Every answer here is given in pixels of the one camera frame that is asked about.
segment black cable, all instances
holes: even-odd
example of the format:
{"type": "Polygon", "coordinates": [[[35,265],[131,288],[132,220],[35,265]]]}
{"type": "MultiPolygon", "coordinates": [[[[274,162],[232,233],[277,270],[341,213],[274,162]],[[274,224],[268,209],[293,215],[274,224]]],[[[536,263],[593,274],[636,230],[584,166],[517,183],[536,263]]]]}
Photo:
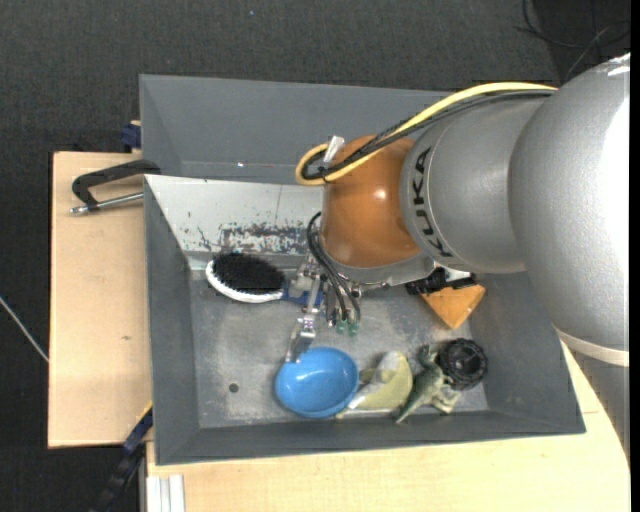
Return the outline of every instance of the black cable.
{"type": "MultiPolygon", "coordinates": [[[[598,35],[598,17],[596,16],[596,1],[590,0],[589,7],[591,8],[591,34],[593,37],[598,35]]],[[[602,61],[602,45],[596,43],[598,48],[598,62],[602,61]]]]}
{"type": "Polygon", "coordinates": [[[461,112],[464,112],[466,110],[469,110],[471,108],[475,108],[478,107],[480,105],[483,104],[487,104],[487,103],[493,103],[495,101],[501,101],[501,100],[506,100],[506,99],[516,99],[516,98],[523,98],[523,97],[532,97],[532,96],[549,96],[553,94],[553,91],[547,91],[547,90],[531,90],[531,91],[509,91],[509,92],[503,92],[503,93],[497,93],[497,94],[487,94],[484,96],[480,96],[480,97],[476,97],[476,98],[472,98],[469,99],[467,101],[461,102],[459,104],[456,105],[452,105],[451,107],[443,110],[442,112],[439,112],[433,116],[431,116],[428,119],[425,119],[424,121],[422,121],[421,123],[418,123],[414,126],[411,126],[409,128],[405,128],[404,130],[388,136],[386,138],[384,137],[384,134],[388,134],[388,133],[392,133],[393,131],[395,131],[399,126],[402,126],[407,120],[411,119],[408,118],[405,121],[402,121],[400,123],[396,123],[394,126],[389,127],[387,129],[385,129],[384,131],[380,132],[378,135],[376,135],[374,137],[373,140],[377,140],[377,142],[375,144],[371,144],[372,141],[369,141],[367,144],[361,146],[360,148],[358,148],[357,150],[355,150],[353,153],[351,153],[349,156],[347,156],[344,160],[342,160],[341,162],[338,162],[337,164],[334,164],[332,166],[330,166],[328,169],[326,168],[320,168],[318,170],[318,173],[316,174],[309,174],[308,172],[308,165],[305,165],[303,167],[302,170],[302,176],[304,179],[316,179],[316,178],[320,178],[322,177],[323,179],[325,179],[327,176],[330,176],[331,174],[340,171],[341,169],[343,169],[344,167],[346,167],[347,165],[350,165],[354,162],[357,162],[358,160],[360,160],[361,158],[364,158],[365,156],[379,150],[382,149],[384,146],[387,146],[388,144],[391,144],[393,142],[395,142],[398,139],[401,139],[403,137],[406,137],[407,135],[410,135],[411,133],[417,131],[417,130],[422,130],[428,126],[430,126],[431,124],[435,123],[436,121],[441,121],[442,119],[445,119],[447,117],[453,116],[455,114],[459,114],[461,112]]]}
{"type": "Polygon", "coordinates": [[[575,69],[578,67],[578,65],[584,60],[584,58],[587,56],[587,54],[589,53],[589,50],[591,50],[591,48],[593,48],[593,46],[595,46],[596,42],[606,33],[609,31],[609,29],[612,27],[612,25],[609,25],[608,27],[603,28],[600,32],[598,32],[596,34],[596,36],[591,40],[591,42],[585,47],[584,51],[580,54],[580,57],[577,58],[577,60],[573,63],[573,65],[569,68],[569,71],[567,71],[567,74],[564,77],[564,81],[565,83],[569,81],[569,79],[571,78],[571,75],[573,74],[573,72],[575,71],[575,69]]]}
{"type": "Polygon", "coordinates": [[[89,512],[111,512],[125,493],[142,463],[145,451],[142,439],[152,426],[153,409],[149,408],[125,440],[123,456],[89,512]]]}
{"type": "Polygon", "coordinates": [[[358,301],[356,300],[356,298],[351,293],[351,290],[349,288],[349,283],[347,283],[347,281],[340,275],[340,273],[335,269],[333,264],[329,261],[329,257],[325,254],[324,249],[322,247],[322,244],[320,243],[320,240],[318,238],[318,234],[317,233],[315,234],[314,243],[316,244],[316,249],[317,249],[318,254],[322,258],[322,261],[323,261],[322,264],[325,266],[325,268],[329,272],[331,272],[333,274],[335,279],[338,281],[338,283],[340,284],[340,286],[344,290],[344,294],[347,297],[349,297],[349,302],[351,302],[351,306],[353,307],[353,310],[355,311],[355,314],[356,314],[356,321],[360,321],[360,305],[358,304],[358,301]]]}
{"type": "MultiPolygon", "coordinates": [[[[321,266],[324,266],[321,263],[321,257],[319,256],[319,253],[318,253],[317,248],[315,246],[315,243],[313,241],[313,237],[311,236],[311,232],[312,232],[312,229],[313,229],[313,224],[315,223],[316,219],[318,217],[320,217],[321,214],[322,214],[322,212],[316,213],[311,218],[311,220],[309,221],[309,224],[307,225],[307,245],[309,246],[309,251],[311,251],[311,254],[313,255],[313,257],[318,261],[318,263],[321,266]]],[[[338,297],[338,302],[340,303],[340,308],[342,309],[342,320],[346,320],[347,307],[346,307],[346,304],[344,302],[344,297],[342,296],[342,293],[340,292],[339,284],[337,283],[335,277],[332,276],[330,272],[327,271],[326,275],[327,275],[327,279],[329,279],[329,282],[331,283],[331,286],[333,287],[334,293],[338,297]]]]}
{"type": "MultiPolygon", "coordinates": [[[[584,50],[584,49],[588,49],[591,48],[593,46],[593,40],[588,44],[588,45],[583,45],[583,44],[575,44],[575,43],[567,43],[565,41],[558,41],[557,39],[553,39],[552,37],[549,37],[548,35],[546,35],[544,32],[541,32],[540,30],[538,30],[536,27],[533,26],[533,23],[531,21],[531,18],[529,17],[529,9],[527,8],[528,2],[529,0],[522,0],[522,17],[524,18],[525,23],[527,24],[527,28],[523,29],[520,27],[516,27],[516,29],[518,30],[522,30],[524,32],[527,32],[531,35],[534,35],[535,37],[537,37],[538,39],[542,39],[543,41],[546,41],[547,43],[551,43],[551,44],[555,44],[556,46],[561,46],[563,48],[571,48],[574,50],[584,50]]],[[[591,16],[592,16],[592,25],[594,26],[594,30],[595,30],[595,26],[596,26],[596,21],[595,21],[595,6],[593,6],[593,2],[592,2],[592,9],[591,9],[591,16]]],[[[614,22],[610,25],[608,25],[606,27],[606,29],[608,30],[611,27],[614,27],[616,25],[620,25],[622,23],[631,23],[630,20],[622,20],[622,21],[617,21],[614,22]]],[[[621,39],[625,38],[627,36],[627,34],[630,32],[630,30],[625,31],[623,34],[616,36],[615,38],[609,40],[609,41],[605,41],[603,43],[599,43],[598,47],[601,48],[603,46],[609,46],[613,43],[616,43],[618,41],[620,41],[621,39]]]]}
{"type": "Polygon", "coordinates": [[[327,278],[331,282],[331,285],[334,288],[336,295],[338,296],[338,301],[340,302],[340,307],[342,308],[342,319],[347,319],[347,308],[346,303],[344,302],[344,295],[349,298],[349,302],[353,307],[353,310],[356,314],[356,321],[360,321],[360,306],[356,301],[355,297],[351,294],[349,289],[349,284],[347,281],[339,274],[339,272],[335,269],[332,263],[329,261],[328,256],[325,255],[320,240],[318,238],[318,234],[313,232],[313,225],[315,221],[322,215],[322,212],[316,213],[309,224],[307,225],[307,244],[309,245],[309,250],[311,254],[315,257],[318,263],[324,268],[327,278]]]}

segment blue bowl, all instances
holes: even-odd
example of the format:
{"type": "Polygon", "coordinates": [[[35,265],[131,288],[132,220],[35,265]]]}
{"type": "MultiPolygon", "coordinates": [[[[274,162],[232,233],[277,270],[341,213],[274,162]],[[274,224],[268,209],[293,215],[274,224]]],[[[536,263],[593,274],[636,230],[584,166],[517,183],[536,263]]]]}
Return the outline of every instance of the blue bowl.
{"type": "Polygon", "coordinates": [[[358,367],[347,354],[314,347],[298,363],[284,363],[275,380],[282,405],[304,418],[329,418],[342,411],[358,388],[358,367]]]}

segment orange object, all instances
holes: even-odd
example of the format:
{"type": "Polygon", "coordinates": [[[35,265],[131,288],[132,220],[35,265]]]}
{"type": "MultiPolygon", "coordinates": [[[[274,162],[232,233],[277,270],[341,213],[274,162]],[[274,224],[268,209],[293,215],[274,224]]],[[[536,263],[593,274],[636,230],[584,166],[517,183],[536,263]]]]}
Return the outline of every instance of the orange object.
{"type": "MultiPolygon", "coordinates": [[[[333,163],[372,138],[367,135],[349,142],[333,163]]],[[[420,252],[404,225],[398,194],[402,164],[412,145],[411,139],[399,139],[325,185],[320,237],[333,259],[350,267],[372,268],[420,252]]]]}
{"type": "Polygon", "coordinates": [[[458,290],[443,288],[422,298],[450,329],[457,329],[476,308],[485,291],[484,286],[476,284],[458,290]]]}

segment yellow-green object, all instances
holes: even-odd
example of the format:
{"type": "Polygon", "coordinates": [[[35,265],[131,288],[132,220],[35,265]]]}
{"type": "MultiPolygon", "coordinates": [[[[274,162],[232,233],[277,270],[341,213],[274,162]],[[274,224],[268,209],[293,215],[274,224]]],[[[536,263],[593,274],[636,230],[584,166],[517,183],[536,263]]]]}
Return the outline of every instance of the yellow-green object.
{"type": "Polygon", "coordinates": [[[448,377],[442,373],[436,363],[438,351],[431,346],[423,347],[418,354],[418,361],[424,366],[424,371],[416,377],[415,385],[400,415],[396,418],[396,423],[403,422],[407,416],[413,414],[421,405],[432,405],[445,414],[453,410],[453,406],[460,398],[460,393],[451,391],[447,381],[448,377]]]}
{"type": "Polygon", "coordinates": [[[396,351],[386,353],[376,368],[363,370],[360,379],[367,384],[353,397],[349,409],[395,409],[406,402],[413,387],[407,358],[396,351]]]}

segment yellow cable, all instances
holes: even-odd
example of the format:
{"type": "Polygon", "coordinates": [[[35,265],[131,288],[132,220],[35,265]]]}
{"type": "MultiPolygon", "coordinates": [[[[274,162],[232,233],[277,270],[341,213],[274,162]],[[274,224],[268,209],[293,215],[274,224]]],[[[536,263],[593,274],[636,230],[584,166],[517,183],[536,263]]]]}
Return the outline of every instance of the yellow cable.
{"type": "MultiPolygon", "coordinates": [[[[555,87],[550,87],[548,85],[529,84],[529,83],[525,83],[525,82],[500,82],[500,83],[477,85],[475,87],[471,87],[469,89],[465,89],[464,91],[460,91],[460,92],[457,92],[455,94],[452,94],[451,96],[447,96],[446,98],[438,101],[437,103],[434,103],[430,107],[427,107],[422,112],[416,114],[411,119],[409,119],[406,123],[404,123],[402,126],[398,127],[392,133],[387,135],[387,137],[391,137],[391,136],[395,135],[396,133],[398,133],[398,132],[400,132],[402,130],[405,130],[407,128],[411,128],[412,126],[415,126],[418,123],[426,121],[430,117],[433,117],[434,115],[436,115],[439,112],[441,112],[442,110],[450,107],[451,105],[454,105],[455,103],[459,103],[461,101],[467,100],[467,99],[472,98],[474,96],[480,96],[482,94],[488,94],[488,93],[492,93],[492,92],[539,91],[539,90],[555,91],[556,88],[555,87]]],[[[322,178],[305,179],[302,176],[302,170],[304,169],[305,165],[309,162],[309,160],[311,160],[311,158],[313,158],[314,156],[317,156],[319,153],[321,153],[322,151],[326,150],[328,146],[329,145],[326,144],[326,143],[325,144],[320,144],[319,146],[316,146],[313,149],[309,150],[300,159],[300,161],[298,162],[298,165],[296,166],[296,171],[295,171],[296,181],[300,185],[315,186],[315,185],[322,185],[322,184],[325,183],[325,180],[323,180],[322,178]]],[[[378,151],[380,151],[380,149],[378,149],[378,150],[376,150],[376,151],[374,151],[372,153],[369,153],[368,155],[360,158],[359,160],[356,160],[355,162],[343,167],[339,171],[330,174],[329,176],[326,177],[326,180],[327,181],[334,181],[334,180],[337,180],[339,178],[342,178],[343,176],[346,176],[351,171],[353,171],[356,167],[362,165],[367,160],[372,158],[378,151]]]]}

